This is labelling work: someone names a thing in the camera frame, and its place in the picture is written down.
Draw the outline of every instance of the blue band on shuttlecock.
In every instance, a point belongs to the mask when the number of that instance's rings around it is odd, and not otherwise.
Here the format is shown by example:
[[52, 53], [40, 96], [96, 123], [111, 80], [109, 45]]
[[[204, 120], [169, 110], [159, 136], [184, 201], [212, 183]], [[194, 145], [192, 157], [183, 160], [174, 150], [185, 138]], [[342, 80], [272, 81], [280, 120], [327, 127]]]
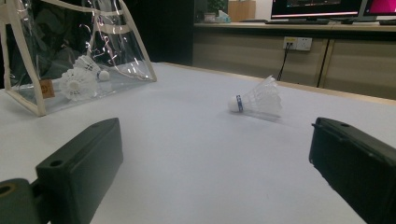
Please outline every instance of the blue band on shuttlecock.
[[244, 111], [244, 107], [242, 106], [241, 95], [236, 96], [236, 102], [238, 102], [239, 112]]

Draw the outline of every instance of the monitor screen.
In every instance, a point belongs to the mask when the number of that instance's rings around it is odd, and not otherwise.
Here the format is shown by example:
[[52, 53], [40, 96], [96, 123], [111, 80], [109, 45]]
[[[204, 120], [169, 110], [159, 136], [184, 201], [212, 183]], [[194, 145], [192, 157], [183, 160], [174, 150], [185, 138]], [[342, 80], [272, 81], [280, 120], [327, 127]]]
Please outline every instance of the monitor screen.
[[273, 0], [271, 19], [356, 17], [362, 0]]
[[365, 16], [396, 16], [396, 0], [369, 0]]

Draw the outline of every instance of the power outlet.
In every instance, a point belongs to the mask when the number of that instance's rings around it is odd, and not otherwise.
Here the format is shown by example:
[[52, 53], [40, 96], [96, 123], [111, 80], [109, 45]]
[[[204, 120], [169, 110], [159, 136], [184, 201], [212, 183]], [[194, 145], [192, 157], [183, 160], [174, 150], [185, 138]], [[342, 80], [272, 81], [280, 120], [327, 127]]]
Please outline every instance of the power outlet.
[[286, 48], [288, 43], [291, 43], [291, 46], [289, 47], [289, 49], [296, 49], [297, 48], [297, 42], [298, 42], [298, 38], [297, 37], [285, 36], [285, 41], [283, 41], [283, 49]]
[[297, 50], [311, 50], [312, 38], [298, 37]]

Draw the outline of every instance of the white shuttlecock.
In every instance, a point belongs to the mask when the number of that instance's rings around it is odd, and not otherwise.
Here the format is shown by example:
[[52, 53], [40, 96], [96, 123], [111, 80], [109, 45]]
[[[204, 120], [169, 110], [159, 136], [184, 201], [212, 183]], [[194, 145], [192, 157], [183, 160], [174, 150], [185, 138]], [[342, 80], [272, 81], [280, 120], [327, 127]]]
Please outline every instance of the white shuttlecock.
[[97, 63], [93, 61], [93, 59], [86, 55], [79, 56], [73, 67], [82, 68], [87, 72], [91, 72], [94, 76], [99, 78], [101, 81], [109, 81], [110, 74], [107, 71], [102, 70]]
[[228, 108], [233, 112], [249, 112], [278, 117], [282, 106], [276, 86], [275, 79], [269, 76], [245, 95], [232, 97], [228, 102]]
[[98, 83], [91, 72], [76, 67], [62, 74], [59, 88], [69, 100], [87, 100], [96, 95]]

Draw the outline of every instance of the clear bag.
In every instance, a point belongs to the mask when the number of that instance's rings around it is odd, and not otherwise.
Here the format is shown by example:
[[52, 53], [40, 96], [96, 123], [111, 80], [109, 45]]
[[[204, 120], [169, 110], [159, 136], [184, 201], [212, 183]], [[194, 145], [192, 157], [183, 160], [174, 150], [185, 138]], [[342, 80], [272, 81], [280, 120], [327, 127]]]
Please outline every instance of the clear bag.
[[122, 0], [0, 0], [6, 92], [44, 116], [156, 81]]

